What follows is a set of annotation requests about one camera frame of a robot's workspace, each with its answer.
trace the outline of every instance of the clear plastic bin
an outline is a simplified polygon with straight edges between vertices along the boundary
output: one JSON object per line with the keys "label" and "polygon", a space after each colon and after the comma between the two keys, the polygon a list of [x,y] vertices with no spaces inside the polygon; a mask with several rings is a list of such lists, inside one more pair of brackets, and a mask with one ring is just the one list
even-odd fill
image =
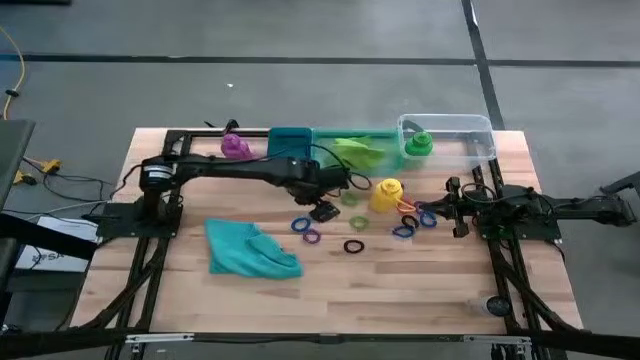
{"label": "clear plastic bin", "polygon": [[[344,129],[312,129],[313,143],[322,145],[340,155],[339,145],[336,139],[366,139],[369,149],[379,152],[377,160],[371,160],[374,166],[362,166],[361,162],[353,161],[349,163],[349,157],[342,160],[355,172],[366,176],[393,176],[403,169],[404,158],[400,153],[400,139],[398,132],[394,128],[388,130],[344,130]],[[311,148],[311,158],[320,163],[321,167],[335,165],[337,161],[333,157],[319,148]]]}
{"label": "clear plastic bin", "polygon": [[[407,154],[407,142],[419,131],[431,134],[429,155]],[[405,114],[398,118],[398,137],[405,169],[472,169],[496,158],[491,121],[482,115]]]}

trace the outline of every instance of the yellow cup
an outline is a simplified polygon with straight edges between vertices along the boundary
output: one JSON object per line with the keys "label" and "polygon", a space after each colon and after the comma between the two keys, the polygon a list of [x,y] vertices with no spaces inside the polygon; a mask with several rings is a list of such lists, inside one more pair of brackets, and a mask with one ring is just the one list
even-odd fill
{"label": "yellow cup", "polygon": [[400,181],[396,179],[382,180],[371,194],[369,207],[379,213],[387,212],[396,207],[396,204],[401,201],[403,193]]}

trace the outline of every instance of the purple toy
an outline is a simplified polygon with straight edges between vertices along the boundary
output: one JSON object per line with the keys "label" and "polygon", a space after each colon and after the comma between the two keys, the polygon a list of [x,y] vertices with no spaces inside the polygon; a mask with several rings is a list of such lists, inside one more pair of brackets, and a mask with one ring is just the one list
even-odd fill
{"label": "purple toy", "polygon": [[227,134],[222,138],[220,149],[225,157],[236,160],[251,160],[253,155],[249,149],[249,144],[235,134]]}

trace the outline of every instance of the orange ring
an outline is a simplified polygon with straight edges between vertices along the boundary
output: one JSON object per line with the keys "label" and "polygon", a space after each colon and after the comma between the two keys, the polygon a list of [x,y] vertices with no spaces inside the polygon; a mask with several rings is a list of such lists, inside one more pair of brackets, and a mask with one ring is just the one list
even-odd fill
{"label": "orange ring", "polygon": [[416,211],[416,207],[411,205],[413,201],[409,198],[398,199],[396,209],[400,214],[411,214]]}

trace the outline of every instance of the teal cloth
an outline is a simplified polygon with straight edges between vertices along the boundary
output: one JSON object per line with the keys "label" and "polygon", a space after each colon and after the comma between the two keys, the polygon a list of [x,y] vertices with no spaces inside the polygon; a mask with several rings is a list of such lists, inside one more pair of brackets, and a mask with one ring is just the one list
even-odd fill
{"label": "teal cloth", "polygon": [[205,233],[211,249],[211,274],[288,279],[302,276],[302,265],[294,254],[254,223],[207,219]]}

